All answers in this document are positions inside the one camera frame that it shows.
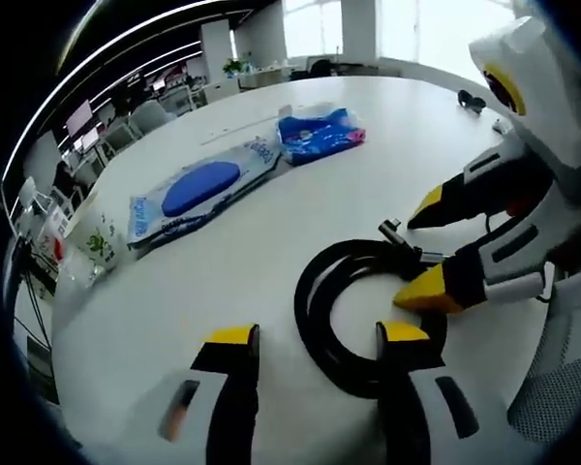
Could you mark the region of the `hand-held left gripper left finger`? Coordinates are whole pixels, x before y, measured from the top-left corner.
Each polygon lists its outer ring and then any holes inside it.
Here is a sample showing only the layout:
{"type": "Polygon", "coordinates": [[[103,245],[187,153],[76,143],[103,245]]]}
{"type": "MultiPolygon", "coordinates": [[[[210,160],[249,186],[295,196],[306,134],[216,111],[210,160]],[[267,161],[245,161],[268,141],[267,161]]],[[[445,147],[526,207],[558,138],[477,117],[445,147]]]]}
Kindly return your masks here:
{"type": "Polygon", "coordinates": [[[160,425],[171,444],[190,442],[201,464],[250,464],[259,410],[260,326],[229,326],[207,336],[160,425]]]}

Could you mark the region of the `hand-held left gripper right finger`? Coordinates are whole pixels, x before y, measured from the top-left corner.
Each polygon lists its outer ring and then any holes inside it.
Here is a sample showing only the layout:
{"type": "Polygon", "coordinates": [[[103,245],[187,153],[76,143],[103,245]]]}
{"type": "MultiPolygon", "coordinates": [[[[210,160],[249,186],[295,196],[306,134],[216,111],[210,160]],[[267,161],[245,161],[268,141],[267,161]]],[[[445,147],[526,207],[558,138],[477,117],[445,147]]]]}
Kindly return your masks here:
{"type": "Polygon", "coordinates": [[[378,407],[388,464],[472,464],[480,424],[443,361],[447,320],[376,325],[378,407]]]}

